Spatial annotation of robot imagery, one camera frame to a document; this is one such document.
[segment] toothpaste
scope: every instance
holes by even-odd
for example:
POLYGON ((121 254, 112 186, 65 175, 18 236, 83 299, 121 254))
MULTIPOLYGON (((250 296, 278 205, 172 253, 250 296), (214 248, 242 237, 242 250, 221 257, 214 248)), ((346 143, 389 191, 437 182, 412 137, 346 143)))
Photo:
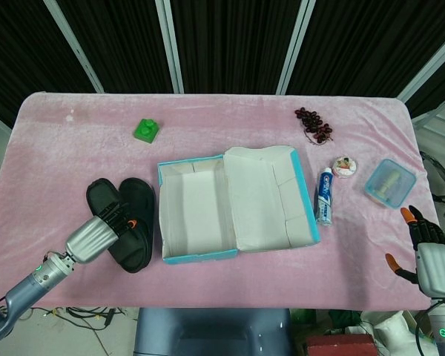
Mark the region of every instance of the toothpaste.
POLYGON ((320 186, 318 187, 317 221, 321 225, 332 224, 332 182, 332 169, 325 168, 320 176, 320 186))

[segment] open cardboard box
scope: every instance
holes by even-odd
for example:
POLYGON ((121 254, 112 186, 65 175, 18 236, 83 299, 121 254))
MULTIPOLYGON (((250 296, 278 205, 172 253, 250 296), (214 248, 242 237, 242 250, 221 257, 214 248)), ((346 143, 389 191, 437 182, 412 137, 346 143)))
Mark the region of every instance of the open cardboard box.
POLYGON ((158 164, 163 260, 186 263, 320 241, 293 147, 234 147, 158 164))

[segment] table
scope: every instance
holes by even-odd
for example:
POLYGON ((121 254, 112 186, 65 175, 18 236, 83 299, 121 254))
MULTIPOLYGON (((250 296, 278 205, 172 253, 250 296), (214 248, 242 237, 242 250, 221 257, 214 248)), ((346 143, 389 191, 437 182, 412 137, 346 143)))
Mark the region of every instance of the table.
POLYGON ((156 164, 220 154, 236 145, 292 145, 310 192, 334 158, 349 155, 358 172, 333 187, 332 227, 315 246, 232 260, 170 266, 156 231, 150 265, 123 271, 108 253, 75 272, 39 306, 300 307, 424 309, 417 286, 396 277, 384 254, 415 267, 399 211, 363 192, 383 158, 414 172, 406 205, 436 221, 409 114, 396 99, 321 96, 110 95, 35 93, 18 115, 0 173, 0 297, 41 262, 64 250, 67 236, 91 217, 87 186, 107 177, 118 185, 140 177, 156 189, 156 164), (333 141, 305 138, 294 110, 316 110, 334 129, 333 141), (132 136, 141 118, 160 132, 149 145, 132 136))

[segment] plastic food container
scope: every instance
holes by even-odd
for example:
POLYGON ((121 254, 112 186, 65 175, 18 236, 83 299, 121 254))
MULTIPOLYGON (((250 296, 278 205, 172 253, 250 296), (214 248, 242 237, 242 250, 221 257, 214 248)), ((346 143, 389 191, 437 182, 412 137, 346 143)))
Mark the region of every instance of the plastic food container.
POLYGON ((389 208, 399 208, 417 178, 391 159, 383 159, 371 175, 364 190, 374 200, 389 208))

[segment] green lego brick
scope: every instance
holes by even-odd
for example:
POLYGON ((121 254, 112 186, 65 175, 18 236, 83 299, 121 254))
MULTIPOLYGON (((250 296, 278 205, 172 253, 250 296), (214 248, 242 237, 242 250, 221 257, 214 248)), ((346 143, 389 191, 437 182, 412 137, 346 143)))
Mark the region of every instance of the green lego brick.
POLYGON ((136 139, 141 139, 142 141, 152 143, 158 130, 159 127, 155 121, 152 119, 143 119, 136 127, 133 136, 136 139))

